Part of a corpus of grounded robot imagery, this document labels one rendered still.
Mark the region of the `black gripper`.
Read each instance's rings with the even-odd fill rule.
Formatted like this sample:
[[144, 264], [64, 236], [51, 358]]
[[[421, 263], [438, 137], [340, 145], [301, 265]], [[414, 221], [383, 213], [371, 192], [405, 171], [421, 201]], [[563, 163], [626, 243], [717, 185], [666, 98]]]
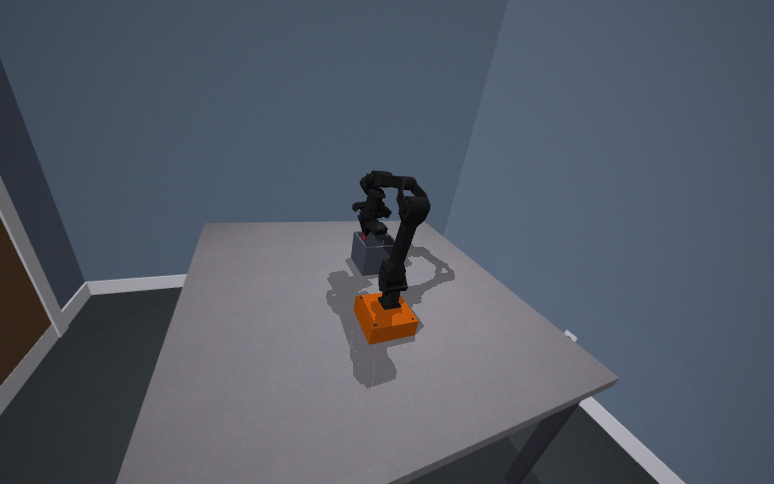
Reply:
[[[354, 212], [357, 212], [358, 209], [361, 211], [359, 212], [360, 215], [358, 215], [358, 219], [360, 222], [360, 226], [362, 229], [362, 233], [364, 236], [367, 236], [370, 232], [373, 235], [381, 235], [386, 234], [388, 228], [384, 225], [383, 222], [379, 222], [377, 219], [379, 217], [378, 213], [379, 210], [382, 210], [382, 206], [372, 206], [365, 202], [355, 202], [352, 206], [352, 209]], [[366, 223], [366, 224], [365, 224]]]

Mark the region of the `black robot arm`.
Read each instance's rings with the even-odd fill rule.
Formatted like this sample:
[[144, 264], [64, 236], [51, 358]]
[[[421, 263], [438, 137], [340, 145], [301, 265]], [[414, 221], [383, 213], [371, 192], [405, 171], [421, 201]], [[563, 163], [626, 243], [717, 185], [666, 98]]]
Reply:
[[[401, 308], [399, 301], [400, 291], [408, 288], [404, 261], [410, 248], [416, 228], [425, 221], [429, 211], [430, 202], [426, 192], [417, 184], [413, 177], [393, 176], [387, 171], [371, 171], [360, 180], [360, 186], [367, 196], [367, 203], [372, 206], [382, 206], [379, 217], [388, 217], [391, 211], [382, 201], [386, 198], [384, 190], [379, 187], [393, 187], [398, 189], [397, 203], [399, 206], [400, 227], [394, 242], [389, 259], [383, 259], [379, 271], [379, 291], [383, 292], [378, 297], [384, 310]], [[414, 196], [404, 196], [403, 190], [410, 190]]]

